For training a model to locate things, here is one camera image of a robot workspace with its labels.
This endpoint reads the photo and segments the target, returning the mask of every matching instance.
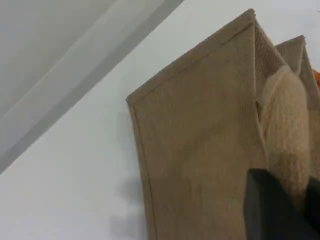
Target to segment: white wall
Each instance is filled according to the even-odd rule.
[[[306,35],[311,62],[320,69],[318,0],[185,0],[0,175],[0,238],[145,240],[138,160],[125,98],[252,7],[275,43]]]
[[[115,0],[0,0],[0,117]]]

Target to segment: textured fabric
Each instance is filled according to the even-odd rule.
[[[257,105],[285,45],[282,57],[248,10],[127,98],[150,240],[246,238],[246,174],[267,165]]]
[[[268,170],[302,210],[310,176],[309,115],[305,89],[288,66],[267,80],[262,104]]]

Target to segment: jute bag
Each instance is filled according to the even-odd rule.
[[[266,167],[257,102],[267,78],[289,64],[319,109],[303,37],[277,48],[250,9],[127,98],[150,240],[246,238],[247,170]]]

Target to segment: white surface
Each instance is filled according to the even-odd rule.
[[[0,117],[115,0],[0,0]]]
[[[0,117],[0,173],[181,2],[117,0],[50,71]]]
[[[0,175],[0,238],[145,240],[125,98],[252,7],[275,43],[304,34],[311,62],[320,69],[319,1],[186,0]]]

